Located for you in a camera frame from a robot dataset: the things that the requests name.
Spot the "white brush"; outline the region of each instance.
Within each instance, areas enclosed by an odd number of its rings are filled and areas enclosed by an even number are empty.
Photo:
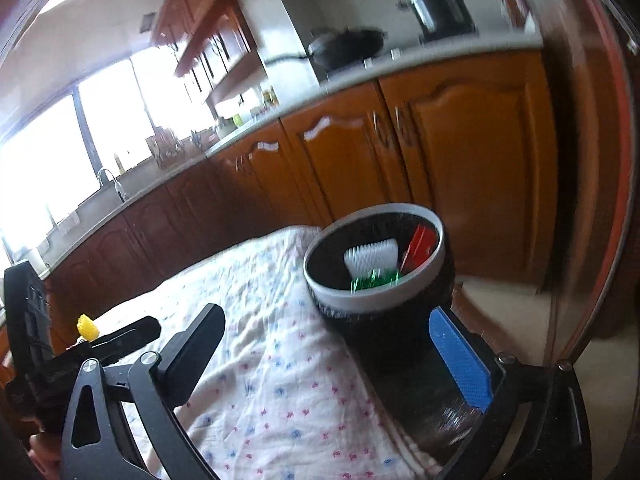
[[[398,242],[393,238],[360,245],[344,253],[344,264],[352,279],[369,276],[372,270],[387,272],[398,268]]]

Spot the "white countertop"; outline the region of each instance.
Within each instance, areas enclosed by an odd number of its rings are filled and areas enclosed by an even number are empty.
[[[261,115],[260,117],[249,121],[237,130],[226,136],[220,142],[216,143],[213,147],[207,150],[197,157],[194,157],[184,164],[177,166],[167,173],[162,178],[156,180],[153,184],[141,189],[133,197],[129,198],[118,208],[114,209],[105,218],[98,222],[94,227],[86,232],[77,242],[69,247],[56,261],[51,265],[49,271],[41,275],[41,278],[46,278],[49,273],[54,270],[69,254],[71,254],[80,244],[82,244],[88,237],[94,234],[100,227],[105,225],[109,220],[118,215],[121,211],[126,209],[131,204],[137,202],[140,198],[153,191],[155,188],[162,186],[165,182],[171,180],[179,173],[195,166],[203,161],[205,158],[209,158],[216,153],[228,148],[238,140],[245,138],[246,136],[254,133],[267,124],[277,120],[278,118],[292,113],[305,105],[311,104],[314,101],[318,101],[327,95],[334,94],[345,88],[355,86],[372,79],[379,78],[384,75],[399,72],[408,68],[412,68],[418,65],[427,64],[431,62],[437,62],[444,59],[451,59],[454,57],[471,56],[473,54],[482,54],[486,52],[498,52],[503,50],[528,50],[528,49],[542,49],[542,37],[536,31],[524,32],[522,30],[508,30],[503,32],[496,32],[493,34],[482,33],[476,36],[458,36],[455,38],[447,38],[445,40],[434,41],[426,46],[417,46],[409,50],[405,50],[396,59],[386,57],[384,59],[375,60],[368,68],[357,67],[350,70],[346,70],[341,74],[333,77],[326,83],[319,85],[318,87],[302,92],[299,99],[295,99],[288,103],[282,103],[279,106],[272,108],[269,112]]]

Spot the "green object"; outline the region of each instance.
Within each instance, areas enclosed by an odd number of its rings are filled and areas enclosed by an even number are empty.
[[[366,288],[374,288],[376,286],[388,285],[389,283],[395,283],[401,278],[399,270],[388,270],[387,272],[380,272],[375,269],[372,270],[369,276],[364,278],[356,278],[351,282],[351,291],[364,290]]]

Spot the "chrome faucet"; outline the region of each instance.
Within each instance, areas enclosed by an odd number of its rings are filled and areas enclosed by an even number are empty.
[[[102,182],[102,174],[103,173],[106,174],[107,172],[109,172],[109,174],[111,175],[111,178],[113,179],[113,186],[115,187],[116,193],[120,197],[120,200],[122,200],[122,203],[125,203],[125,200],[127,199],[127,194],[124,192],[124,189],[122,189],[122,184],[118,182],[118,179],[111,172],[111,170],[108,170],[108,168],[100,168],[100,170],[98,170],[97,177],[98,177],[98,183],[100,183],[100,187],[104,186],[104,183]]]

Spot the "floor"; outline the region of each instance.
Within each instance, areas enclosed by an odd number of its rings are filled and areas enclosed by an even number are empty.
[[[463,280],[463,291],[517,342],[521,361],[542,363],[550,295],[476,279]],[[636,398],[638,344],[638,324],[630,313],[625,329],[592,340],[575,364],[589,418],[593,480],[606,478],[620,458]]]

